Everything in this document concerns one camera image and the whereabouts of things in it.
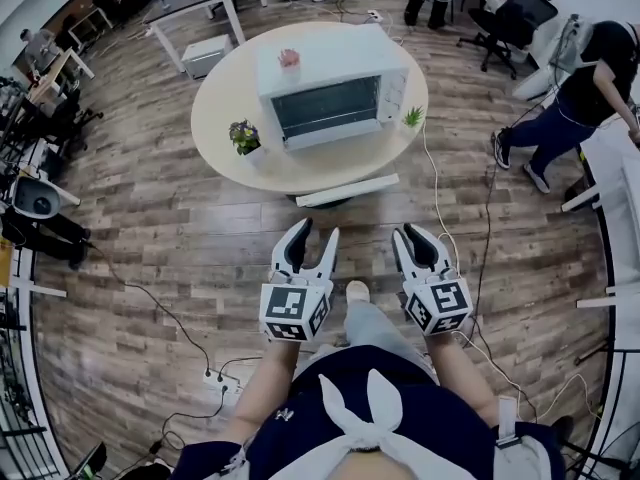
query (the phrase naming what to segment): round table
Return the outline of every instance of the round table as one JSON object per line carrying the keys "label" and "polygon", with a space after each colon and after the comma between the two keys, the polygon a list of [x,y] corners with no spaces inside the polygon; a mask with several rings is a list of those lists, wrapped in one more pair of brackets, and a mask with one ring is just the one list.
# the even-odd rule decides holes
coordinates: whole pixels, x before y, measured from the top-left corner
{"label": "round table", "polygon": [[[205,161],[223,176],[248,187],[308,194],[362,180],[400,155],[420,127],[409,130],[398,119],[382,131],[336,140],[295,151],[286,151],[258,100],[256,53],[273,40],[313,34],[329,27],[354,27],[347,23],[309,22],[265,32],[233,50],[202,82],[191,110],[191,132]],[[429,92],[416,61],[396,45],[409,66],[409,80],[400,116],[413,106],[427,110]],[[258,168],[238,155],[229,139],[229,125],[248,119],[260,134],[267,155]]]}

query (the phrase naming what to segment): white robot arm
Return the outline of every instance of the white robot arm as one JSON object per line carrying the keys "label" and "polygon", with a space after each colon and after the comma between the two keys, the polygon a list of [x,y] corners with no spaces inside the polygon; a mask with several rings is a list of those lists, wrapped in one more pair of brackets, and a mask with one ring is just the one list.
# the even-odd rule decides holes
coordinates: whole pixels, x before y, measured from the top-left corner
{"label": "white robot arm", "polygon": [[434,235],[413,224],[405,224],[404,233],[395,229],[391,239],[408,297],[405,310],[424,335],[459,329],[473,312],[467,282]]}
{"label": "white robot arm", "polygon": [[305,244],[313,221],[291,227],[273,248],[272,275],[262,285],[260,330],[270,339],[311,341],[329,314],[340,231],[335,228],[314,268],[304,269]]}

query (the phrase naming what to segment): black t-shirt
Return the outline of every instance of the black t-shirt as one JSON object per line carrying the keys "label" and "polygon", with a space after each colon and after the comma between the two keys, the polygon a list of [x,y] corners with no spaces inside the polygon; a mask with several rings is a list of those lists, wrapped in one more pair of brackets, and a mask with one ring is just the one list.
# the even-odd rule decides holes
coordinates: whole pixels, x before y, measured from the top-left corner
{"label": "black t-shirt", "polygon": [[[631,85],[638,71],[637,38],[634,33],[615,21],[603,21],[593,27],[593,37],[582,53],[584,62],[603,60],[616,76],[613,84],[627,101]],[[575,118],[582,124],[599,126],[614,113],[602,93],[593,83],[595,66],[582,68],[562,85],[560,95],[572,103]]]}

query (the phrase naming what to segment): wooden floor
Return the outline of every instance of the wooden floor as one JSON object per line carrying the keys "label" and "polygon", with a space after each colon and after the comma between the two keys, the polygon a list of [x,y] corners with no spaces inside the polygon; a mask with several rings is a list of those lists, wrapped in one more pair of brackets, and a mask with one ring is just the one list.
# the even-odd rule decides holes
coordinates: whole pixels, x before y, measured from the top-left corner
{"label": "wooden floor", "polygon": [[[373,8],[385,18],[391,13],[391,35],[404,37],[405,48],[424,70],[430,98],[427,142],[441,175],[440,207],[458,244],[462,274],[475,294],[494,165],[489,136],[528,105],[509,96],[513,82],[499,64],[482,73],[482,52],[456,48],[459,36],[477,32],[466,13],[456,13],[455,26],[433,32],[426,28],[426,4],[410,33],[402,22],[406,1],[348,0],[350,12],[358,14],[344,19],[364,22],[363,13]],[[333,2],[316,8],[304,7],[308,0],[269,2],[266,9],[255,0],[240,2],[248,38],[289,23],[338,17],[330,14],[336,12]],[[177,74],[155,37],[129,38],[143,31],[136,20],[93,50],[89,63],[97,77],[84,82],[83,101],[105,117],[89,127],[88,150],[76,156],[61,181],[82,199],[79,208],[65,213],[93,230],[93,241],[112,258],[118,274],[157,295],[219,368],[228,359],[260,354],[259,291],[271,248],[291,224],[311,216],[316,223],[311,255],[333,226],[341,227],[336,297],[323,341],[341,334],[344,288],[358,278],[369,283],[374,302],[424,349],[401,310],[401,281],[390,242],[393,228],[404,222],[441,231],[434,173],[421,140],[393,165],[400,185],[332,210],[300,209],[281,196],[236,185],[201,159],[191,138],[191,104],[199,84]],[[214,22],[204,13],[187,15],[167,31],[181,48],[231,34],[224,11]],[[575,373],[584,376],[589,400],[597,406],[605,357],[597,355],[580,368],[573,362],[607,334],[605,312],[574,309],[576,299],[605,286],[596,217],[589,211],[560,212],[564,190],[582,175],[575,153],[549,169],[553,189],[548,196],[540,195],[521,170],[529,155],[516,152],[512,170],[499,170],[496,176],[493,233],[478,308],[482,332],[497,363],[528,393],[538,414]],[[92,252],[79,273],[41,257],[36,275],[39,282],[69,293],[65,300],[39,296],[34,306],[44,394],[70,465],[104,440],[109,463],[103,477],[111,478],[147,452],[173,411],[215,411],[218,399],[201,380],[205,363],[200,352],[144,293],[114,281],[98,254]],[[479,353],[469,349],[469,354],[498,392],[516,394]],[[231,365],[228,373],[245,382],[254,364]],[[171,428],[189,443],[207,440],[229,413],[227,408],[215,420],[176,418]],[[584,444],[593,418],[579,380],[543,421],[564,414],[577,418],[574,440]],[[532,416],[524,403],[522,415]],[[173,463],[178,454],[165,448],[160,455]]]}

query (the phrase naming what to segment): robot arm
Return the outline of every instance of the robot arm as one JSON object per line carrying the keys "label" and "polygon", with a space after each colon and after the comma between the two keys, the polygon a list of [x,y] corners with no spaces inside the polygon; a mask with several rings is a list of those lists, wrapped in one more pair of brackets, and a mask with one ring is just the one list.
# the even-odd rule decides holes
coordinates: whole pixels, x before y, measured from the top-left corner
{"label": "robot arm", "polygon": [[459,329],[473,312],[467,282],[434,235],[413,224],[405,224],[404,232],[393,231],[392,245],[408,297],[405,310],[424,335]]}
{"label": "robot arm", "polygon": [[329,314],[340,231],[333,230],[318,264],[304,269],[312,226],[311,219],[301,220],[273,248],[272,276],[260,296],[260,329],[270,339],[311,341]]}

